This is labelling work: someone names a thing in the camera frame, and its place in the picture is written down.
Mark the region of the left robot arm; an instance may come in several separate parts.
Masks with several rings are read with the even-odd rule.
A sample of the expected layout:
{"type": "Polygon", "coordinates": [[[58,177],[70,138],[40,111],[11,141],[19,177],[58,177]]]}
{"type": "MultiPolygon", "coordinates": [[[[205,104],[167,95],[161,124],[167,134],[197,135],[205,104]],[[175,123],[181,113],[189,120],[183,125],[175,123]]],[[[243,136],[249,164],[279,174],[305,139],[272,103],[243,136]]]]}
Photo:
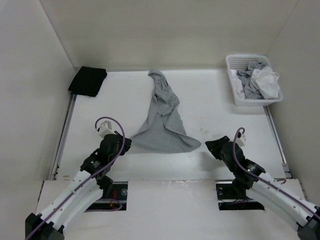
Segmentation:
{"type": "Polygon", "coordinates": [[[115,160],[129,151],[131,144],[131,139],[118,132],[105,135],[67,188],[44,210],[31,213],[25,219],[25,239],[65,239],[67,230],[81,214],[97,200],[112,195],[114,181],[107,174],[115,160]]]}

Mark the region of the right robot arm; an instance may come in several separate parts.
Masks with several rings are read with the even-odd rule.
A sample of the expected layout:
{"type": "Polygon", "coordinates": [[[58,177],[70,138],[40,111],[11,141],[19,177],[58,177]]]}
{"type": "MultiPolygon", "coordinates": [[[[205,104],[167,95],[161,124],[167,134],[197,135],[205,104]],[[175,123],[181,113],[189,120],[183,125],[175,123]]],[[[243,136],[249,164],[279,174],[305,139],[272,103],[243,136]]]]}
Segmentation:
{"type": "Polygon", "coordinates": [[[208,151],[234,175],[232,192],[252,199],[283,219],[301,240],[320,238],[320,207],[279,184],[263,167],[245,157],[227,136],[206,141],[208,151]]]}

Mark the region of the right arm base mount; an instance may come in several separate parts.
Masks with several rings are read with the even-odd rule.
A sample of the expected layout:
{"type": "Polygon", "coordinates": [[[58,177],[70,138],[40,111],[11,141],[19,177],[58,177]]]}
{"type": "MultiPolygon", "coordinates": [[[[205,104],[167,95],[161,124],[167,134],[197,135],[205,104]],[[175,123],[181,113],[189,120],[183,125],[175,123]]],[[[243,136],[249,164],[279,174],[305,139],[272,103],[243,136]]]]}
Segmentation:
{"type": "Polygon", "coordinates": [[[236,188],[230,181],[217,182],[215,186],[218,208],[221,211],[265,210],[261,203],[247,197],[243,187],[236,188]]]}

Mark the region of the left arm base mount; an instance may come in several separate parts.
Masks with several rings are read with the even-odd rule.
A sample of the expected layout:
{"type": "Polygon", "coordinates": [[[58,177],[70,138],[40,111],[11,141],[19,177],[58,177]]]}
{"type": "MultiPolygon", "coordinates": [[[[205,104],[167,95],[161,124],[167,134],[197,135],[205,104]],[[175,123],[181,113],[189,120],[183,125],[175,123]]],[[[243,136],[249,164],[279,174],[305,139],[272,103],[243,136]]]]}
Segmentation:
{"type": "Polygon", "coordinates": [[[100,199],[95,201],[86,212],[116,212],[127,210],[129,183],[114,182],[111,190],[105,190],[100,199]]]}

